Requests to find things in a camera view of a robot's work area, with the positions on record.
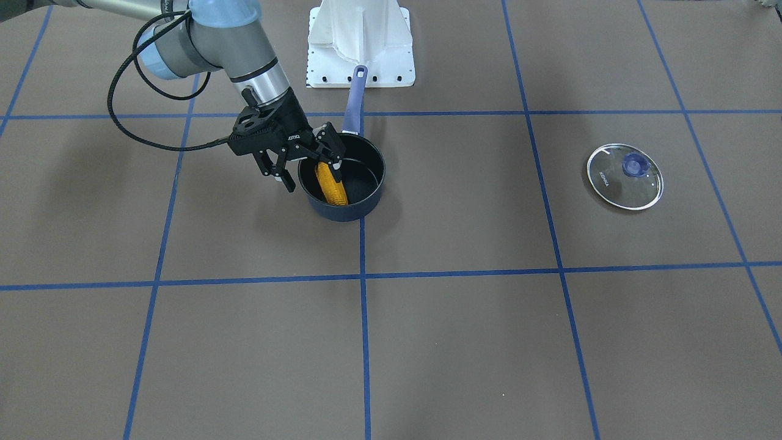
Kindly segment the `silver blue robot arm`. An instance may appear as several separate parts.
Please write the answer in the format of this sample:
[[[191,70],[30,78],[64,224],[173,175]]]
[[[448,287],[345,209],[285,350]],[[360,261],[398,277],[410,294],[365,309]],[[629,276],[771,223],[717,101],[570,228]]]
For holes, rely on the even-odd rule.
[[[143,139],[129,131],[115,114],[115,87],[134,66],[143,76],[183,79],[224,72],[241,95],[245,108],[229,136],[194,145],[193,150],[226,144],[235,155],[251,155],[260,172],[296,185],[287,170],[290,161],[315,162],[316,177],[327,195],[341,186],[345,145],[331,123],[313,128],[290,86],[262,26],[257,1],[60,1],[62,7],[101,9],[144,20],[107,92],[107,111],[121,133],[161,150],[187,152]]]

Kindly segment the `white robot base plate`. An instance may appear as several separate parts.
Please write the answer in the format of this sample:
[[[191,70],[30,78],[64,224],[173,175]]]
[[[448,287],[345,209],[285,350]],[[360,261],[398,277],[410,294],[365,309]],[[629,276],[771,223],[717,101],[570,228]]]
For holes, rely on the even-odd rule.
[[[322,1],[308,14],[307,87],[349,87],[354,69],[368,87],[416,83],[411,14],[397,1]]]

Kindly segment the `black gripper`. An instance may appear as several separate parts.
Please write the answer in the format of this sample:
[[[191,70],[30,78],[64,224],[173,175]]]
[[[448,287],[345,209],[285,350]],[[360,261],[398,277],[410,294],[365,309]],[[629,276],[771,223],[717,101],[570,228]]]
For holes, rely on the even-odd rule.
[[[332,179],[336,183],[343,181],[341,166],[346,148],[340,133],[330,122],[313,129],[293,89],[285,90],[272,103],[246,106],[234,122],[227,145],[237,156],[254,153],[260,172],[274,177],[289,193],[295,191],[296,184],[286,169],[287,153],[316,153],[316,160],[329,167]],[[268,150],[276,153],[276,161],[272,161]]]

